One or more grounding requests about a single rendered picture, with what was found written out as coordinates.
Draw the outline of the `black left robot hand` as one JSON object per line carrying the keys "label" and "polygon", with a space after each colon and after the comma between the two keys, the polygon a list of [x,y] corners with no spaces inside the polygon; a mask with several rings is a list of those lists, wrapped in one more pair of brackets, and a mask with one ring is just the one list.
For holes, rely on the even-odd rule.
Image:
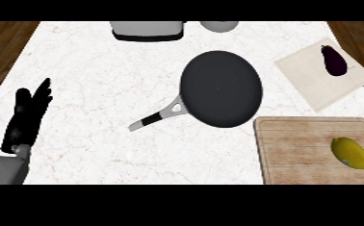
{"label": "black left robot hand", "polygon": [[16,153],[21,144],[32,146],[35,143],[41,119],[53,100],[50,85],[52,80],[46,79],[34,93],[27,88],[16,91],[15,113],[1,143],[1,151],[7,154]]}

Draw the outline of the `black frying pan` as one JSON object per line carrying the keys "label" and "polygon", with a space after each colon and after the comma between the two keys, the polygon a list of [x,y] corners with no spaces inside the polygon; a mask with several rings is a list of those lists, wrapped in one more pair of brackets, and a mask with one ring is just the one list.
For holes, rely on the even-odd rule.
{"label": "black frying pan", "polygon": [[262,81],[248,61],[228,51],[209,51],[186,64],[172,103],[127,128],[135,131],[186,113],[213,127],[232,128],[250,120],[262,98]]}

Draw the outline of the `wooden cutting board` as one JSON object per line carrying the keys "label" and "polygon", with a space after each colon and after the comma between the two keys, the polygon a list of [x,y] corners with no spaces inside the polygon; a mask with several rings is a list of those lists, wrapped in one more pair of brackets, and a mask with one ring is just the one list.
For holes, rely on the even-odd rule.
{"label": "wooden cutting board", "polygon": [[260,116],[253,127],[266,185],[364,185],[364,170],[331,153],[333,138],[364,146],[362,117]]}

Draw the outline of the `yellow lemon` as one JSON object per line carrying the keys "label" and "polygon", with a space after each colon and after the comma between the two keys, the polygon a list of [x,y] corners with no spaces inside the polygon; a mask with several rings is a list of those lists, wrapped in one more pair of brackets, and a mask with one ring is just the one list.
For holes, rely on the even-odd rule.
{"label": "yellow lemon", "polygon": [[333,139],[331,152],[346,166],[364,169],[364,148],[351,138]]}

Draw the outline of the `grey appliance with black base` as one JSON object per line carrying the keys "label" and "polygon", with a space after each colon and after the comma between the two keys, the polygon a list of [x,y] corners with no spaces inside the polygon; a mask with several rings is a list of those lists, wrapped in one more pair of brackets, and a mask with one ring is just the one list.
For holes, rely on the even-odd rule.
{"label": "grey appliance with black base", "polygon": [[117,40],[158,42],[183,37],[183,21],[111,21]]}

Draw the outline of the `beige placemat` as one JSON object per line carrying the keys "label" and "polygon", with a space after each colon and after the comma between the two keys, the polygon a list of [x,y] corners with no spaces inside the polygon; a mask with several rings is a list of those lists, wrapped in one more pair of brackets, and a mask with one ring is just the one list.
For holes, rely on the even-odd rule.
{"label": "beige placemat", "polygon": [[[346,60],[343,76],[331,76],[325,70],[322,45],[331,46]],[[275,66],[317,113],[364,86],[364,67],[330,38],[280,59]]]}

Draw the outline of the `dark purple eggplant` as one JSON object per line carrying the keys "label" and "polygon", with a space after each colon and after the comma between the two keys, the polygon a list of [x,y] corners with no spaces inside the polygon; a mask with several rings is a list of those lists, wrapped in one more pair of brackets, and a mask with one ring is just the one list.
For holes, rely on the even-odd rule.
{"label": "dark purple eggplant", "polygon": [[328,74],[331,76],[343,76],[346,74],[346,60],[340,53],[330,45],[322,45],[321,54]]}

